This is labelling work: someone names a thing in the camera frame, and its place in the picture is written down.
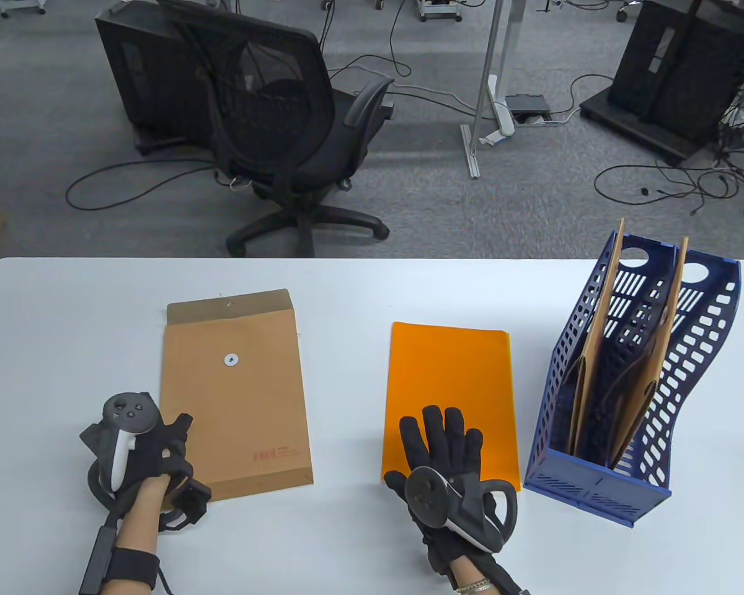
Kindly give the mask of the person's left hand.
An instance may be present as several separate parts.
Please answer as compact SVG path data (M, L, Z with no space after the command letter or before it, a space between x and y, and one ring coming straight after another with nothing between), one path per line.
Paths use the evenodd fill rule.
M79 438L96 458L89 469L92 493L103 501L117 501L146 479L168 475L174 485L190 478L192 466L185 456L192 423L193 417L183 413L171 424L153 414L89 425Z

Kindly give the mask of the person's right hand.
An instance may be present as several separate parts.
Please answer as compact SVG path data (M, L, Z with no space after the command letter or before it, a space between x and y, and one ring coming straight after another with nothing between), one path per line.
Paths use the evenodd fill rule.
M384 484L406 504L428 561L459 594L525 594L495 559L518 519L518 496L505 480L482 480L483 434L466 429L460 409L423 409L423 422L399 422L409 474Z

